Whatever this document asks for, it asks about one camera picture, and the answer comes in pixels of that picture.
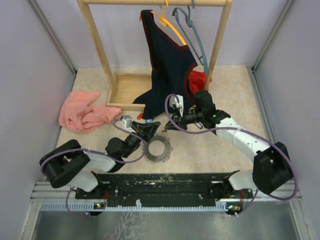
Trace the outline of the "black key tag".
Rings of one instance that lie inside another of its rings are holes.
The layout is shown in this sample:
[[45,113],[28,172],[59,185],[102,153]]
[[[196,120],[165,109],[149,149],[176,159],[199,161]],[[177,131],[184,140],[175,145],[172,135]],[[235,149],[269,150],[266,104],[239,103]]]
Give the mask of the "black key tag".
[[195,125],[196,125],[199,129],[203,129],[203,128],[204,128],[203,125],[202,125],[200,122],[197,122]]

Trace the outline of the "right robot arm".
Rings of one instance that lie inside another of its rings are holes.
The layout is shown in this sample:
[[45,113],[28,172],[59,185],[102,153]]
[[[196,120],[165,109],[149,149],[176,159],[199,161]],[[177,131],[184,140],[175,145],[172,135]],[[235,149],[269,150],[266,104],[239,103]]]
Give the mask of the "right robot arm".
[[168,114],[167,127],[190,133],[188,125],[201,123],[203,133],[213,133],[227,141],[246,155],[253,163],[253,168],[247,171],[236,171],[227,177],[223,192],[229,198],[235,198],[243,189],[256,189],[271,196],[272,193],[291,179],[296,172],[289,158],[286,146],[259,136],[240,126],[227,112],[217,109],[212,96],[207,90],[195,93],[195,107],[184,108],[184,98],[181,95],[169,94],[164,102]]

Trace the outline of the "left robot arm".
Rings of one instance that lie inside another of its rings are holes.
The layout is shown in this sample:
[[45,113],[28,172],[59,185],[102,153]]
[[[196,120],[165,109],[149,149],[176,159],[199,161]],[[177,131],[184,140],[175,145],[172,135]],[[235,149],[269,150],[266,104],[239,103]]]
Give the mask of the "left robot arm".
[[127,157],[139,147],[143,147],[142,157],[146,155],[148,144],[156,136],[159,121],[139,123],[121,118],[123,127],[112,125],[127,134],[125,140],[113,137],[108,141],[104,152],[84,148],[75,140],[69,140],[51,151],[39,161],[41,173],[54,189],[63,186],[79,187],[97,199],[103,195],[104,186],[98,183],[92,170],[115,173],[128,164]]

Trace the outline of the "red key tag left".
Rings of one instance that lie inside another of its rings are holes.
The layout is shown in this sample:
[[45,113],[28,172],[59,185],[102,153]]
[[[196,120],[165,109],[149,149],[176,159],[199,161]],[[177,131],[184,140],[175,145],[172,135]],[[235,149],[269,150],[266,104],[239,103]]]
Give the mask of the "red key tag left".
[[143,113],[140,113],[140,114],[136,117],[136,119],[137,119],[137,120],[141,120],[142,117],[143,117]]

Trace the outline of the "wooden clothes rack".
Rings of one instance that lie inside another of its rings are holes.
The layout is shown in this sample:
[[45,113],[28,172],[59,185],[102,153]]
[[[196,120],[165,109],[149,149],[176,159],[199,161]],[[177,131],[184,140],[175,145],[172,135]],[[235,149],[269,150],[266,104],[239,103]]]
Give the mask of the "wooden clothes rack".
[[[90,32],[92,41],[95,45],[101,66],[107,77],[110,91],[106,101],[109,107],[121,108],[124,111],[142,111],[143,104],[133,104],[133,100],[143,91],[151,88],[151,75],[142,73],[116,73],[111,70],[104,46],[100,39],[90,5],[151,5],[162,6],[165,0],[79,0],[79,9]],[[201,6],[201,7],[222,7],[221,17],[210,57],[208,74],[204,82],[204,88],[209,89],[213,70],[218,58],[219,50],[223,40],[224,32],[228,22],[229,14],[233,2],[231,0],[170,0],[169,5],[173,6]]]

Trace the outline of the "red cloth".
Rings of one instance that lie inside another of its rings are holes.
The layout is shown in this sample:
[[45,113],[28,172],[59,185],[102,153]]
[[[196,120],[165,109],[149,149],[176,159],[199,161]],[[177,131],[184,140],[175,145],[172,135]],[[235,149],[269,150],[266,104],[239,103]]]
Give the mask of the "red cloth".
[[188,82],[191,92],[194,94],[205,89],[207,76],[204,72],[192,70],[189,74]]

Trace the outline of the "dark navy vest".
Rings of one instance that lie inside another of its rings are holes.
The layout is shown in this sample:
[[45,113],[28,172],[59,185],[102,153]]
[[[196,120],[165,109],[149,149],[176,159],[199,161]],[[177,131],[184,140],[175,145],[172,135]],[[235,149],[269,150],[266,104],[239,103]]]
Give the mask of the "dark navy vest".
[[194,95],[189,75],[198,66],[188,45],[178,45],[155,23],[151,10],[140,12],[151,63],[151,89],[133,103],[145,105],[142,119],[149,120],[165,112],[170,94],[183,97],[184,109],[191,108]]

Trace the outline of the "grey-blue hanger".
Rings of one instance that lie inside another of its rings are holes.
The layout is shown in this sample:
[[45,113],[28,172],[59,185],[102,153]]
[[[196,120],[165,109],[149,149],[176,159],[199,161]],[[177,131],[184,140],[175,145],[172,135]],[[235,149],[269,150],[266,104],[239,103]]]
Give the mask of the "grey-blue hanger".
[[[178,11],[180,11],[183,14],[186,26],[188,28],[192,29],[192,32],[195,36],[195,39],[197,41],[200,52],[198,52],[196,50],[196,47],[193,44],[193,42],[191,41],[190,37],[188,36],[188,33],[184,30],[182,24],[180,23]],[[197,31],[197,29],[191,19],[190,6],[189,5],[187,6],[187,12],[185,12],[181,7],[175,7],[172,11],[172,16],[175,18],[175,21],[177,22],[179,28],[181,29],[184,36],[186,37],[186,39],[189,43],[189,46],[192,48],[193,52],[195,53],[196,58],[198,59],[199,63],[203,66],[204,73],[207,75],[209,73],[208,60],[207,60],[207,56],[206,56],[205,49],[204,49],[203,43],[201,41],[201,38],[200,38],[198,31]]]

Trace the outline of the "pink cloth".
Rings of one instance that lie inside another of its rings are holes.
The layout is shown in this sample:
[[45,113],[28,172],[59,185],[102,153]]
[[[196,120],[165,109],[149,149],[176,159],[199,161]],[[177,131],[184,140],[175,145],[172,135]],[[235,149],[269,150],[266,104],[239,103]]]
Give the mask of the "pink cloth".
[[72,91],[64,101],[58,118],[61,127],[73,132],[90,133],[104,124],[110,124],[122,113],[122,109],[93,103],[101,96],[96,91]]

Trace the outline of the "yellow hanger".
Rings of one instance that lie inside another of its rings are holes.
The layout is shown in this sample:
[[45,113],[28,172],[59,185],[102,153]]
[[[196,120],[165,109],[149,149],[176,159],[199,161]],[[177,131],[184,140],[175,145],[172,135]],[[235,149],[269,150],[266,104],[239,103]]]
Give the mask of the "yellow hanger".
[[161,13],[157,13],[155,11],[151,11],[150,13],[158,17],[159,23],[162,24],[164,27],[170,27],[171,30],[176,34],[176,36],[180,39],[181,43],[186,46],[187,43],[178,30],[165,18],[165,10],[162,5],[159,5]]

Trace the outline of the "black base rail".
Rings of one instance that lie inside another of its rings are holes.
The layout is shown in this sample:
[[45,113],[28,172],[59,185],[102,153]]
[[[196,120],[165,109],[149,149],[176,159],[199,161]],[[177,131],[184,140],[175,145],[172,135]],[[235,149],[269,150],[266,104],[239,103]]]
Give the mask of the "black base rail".
[[214,207],[221,199],[242,202],[253,194],[247,189],[234,190],[230,173],[144,173],[95,174],[93,190],[77,187],[77,200],[97,200],[95,209],[133,207]]

